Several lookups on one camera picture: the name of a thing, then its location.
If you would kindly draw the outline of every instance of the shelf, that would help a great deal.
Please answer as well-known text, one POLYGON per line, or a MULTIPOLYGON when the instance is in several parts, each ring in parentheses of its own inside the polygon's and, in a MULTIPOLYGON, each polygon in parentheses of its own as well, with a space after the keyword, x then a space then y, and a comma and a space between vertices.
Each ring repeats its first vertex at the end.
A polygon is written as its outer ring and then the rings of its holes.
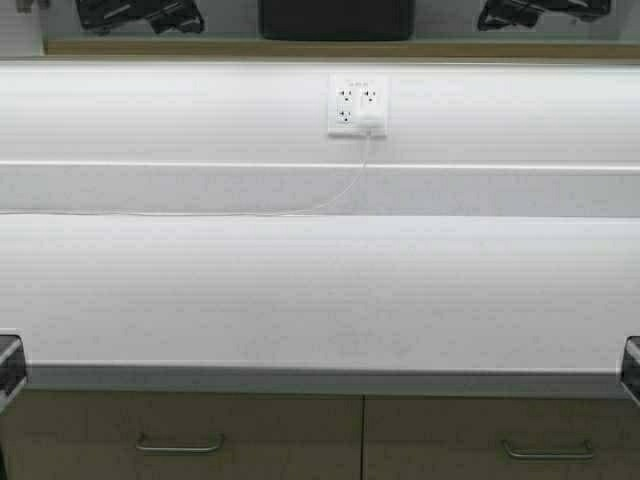
POLYGON ((636 44, 50 40, 53 56, 640 60, 636 44))

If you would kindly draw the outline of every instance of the metal drawer pull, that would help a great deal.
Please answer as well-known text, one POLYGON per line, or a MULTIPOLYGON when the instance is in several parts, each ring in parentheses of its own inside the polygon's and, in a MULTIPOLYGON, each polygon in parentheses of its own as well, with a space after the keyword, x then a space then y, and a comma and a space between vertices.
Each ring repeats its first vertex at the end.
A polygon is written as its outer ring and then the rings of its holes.
POLYGON ((504 448, 504 451, 507 453, 507 455, 509 455, 509 458, 529 462, 547 462, 555 460, 586 462, 589 460, 593 460, 593 458, 595 457, 595 452, 593 451, 591 442, 587 440, 582 445, 584 447, 584 451, 582 452, 541 452, 533 450, 516 450, 507 440, 502 441, 502 447, 504 448))
POLYGON ((224 445, 224 435, 218 434, 214 439, 212 445, 205 447, 155 447, 153 445, 147 445, 146 442, 149 439, 143 433, 136 443, 136 450, 142 453, 154 453, 164 455, 209 455, 215 453, 224 445))

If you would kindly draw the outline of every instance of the white wall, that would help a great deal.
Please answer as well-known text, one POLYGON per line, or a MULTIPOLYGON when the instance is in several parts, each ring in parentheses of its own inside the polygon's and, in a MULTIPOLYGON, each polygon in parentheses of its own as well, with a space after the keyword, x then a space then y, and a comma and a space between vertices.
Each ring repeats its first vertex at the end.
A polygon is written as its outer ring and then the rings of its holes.
POLYGON ((15 0, 0 1, 0 58, 42 55, 40 21, 16 11, 15 0))
POLYGON ((0 65, 0 209, 305 208, 364 144, 326 135, 334 72, 391 80, 389 138, 334 213, 637 216, 637 67, 0 65))

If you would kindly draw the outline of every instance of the wooden cabinet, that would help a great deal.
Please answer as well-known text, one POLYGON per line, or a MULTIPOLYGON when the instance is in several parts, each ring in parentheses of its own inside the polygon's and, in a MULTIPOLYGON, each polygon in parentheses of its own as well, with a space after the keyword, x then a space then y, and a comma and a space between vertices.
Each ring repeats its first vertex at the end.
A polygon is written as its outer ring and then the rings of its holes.
POLYGON ((606 400, 26 392, 2 418, 9 480, 625 480, 639 432, 606 400))
POLYGON ((11 480, 360 476, 358 398, 25 393, 3 419, 11 480), (164 451, 224 443, 215 452, 164 451))
POLYGON ((371 398, 365 409, 367 480, 621 480, 640 467, 632 402, 371 398), (525 457, 565 457, 514 459, 505 441, 525 457))

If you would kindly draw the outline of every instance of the electrical outlet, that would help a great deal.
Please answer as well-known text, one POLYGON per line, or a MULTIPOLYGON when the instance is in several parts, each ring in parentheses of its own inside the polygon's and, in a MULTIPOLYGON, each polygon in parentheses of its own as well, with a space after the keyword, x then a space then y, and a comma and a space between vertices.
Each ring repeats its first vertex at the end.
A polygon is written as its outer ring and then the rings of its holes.
POLYGON ((329 135, 387 135, 389 80, 382 76, 335 75, 328 101, 329 135))

